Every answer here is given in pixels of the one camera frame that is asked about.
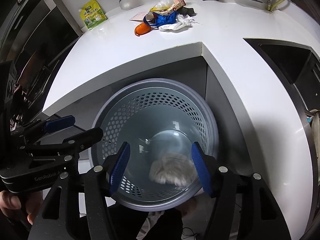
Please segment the person's left hand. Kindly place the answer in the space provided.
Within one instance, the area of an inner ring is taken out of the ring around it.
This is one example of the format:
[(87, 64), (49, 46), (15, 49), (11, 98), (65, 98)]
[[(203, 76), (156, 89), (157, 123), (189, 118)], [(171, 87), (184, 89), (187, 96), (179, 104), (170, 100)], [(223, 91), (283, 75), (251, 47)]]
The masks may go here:
[(25, 205), (21, 204), (20, 199), (9, 191), (1, 191), (1, 212), (9, 217), (14, 211), (20, 210), (22, 207), (25, 208), (27, 215), (27, 220), (29, 224), (33, 225), (37, 213), (43, 203), (43, 192), (32, 193)]

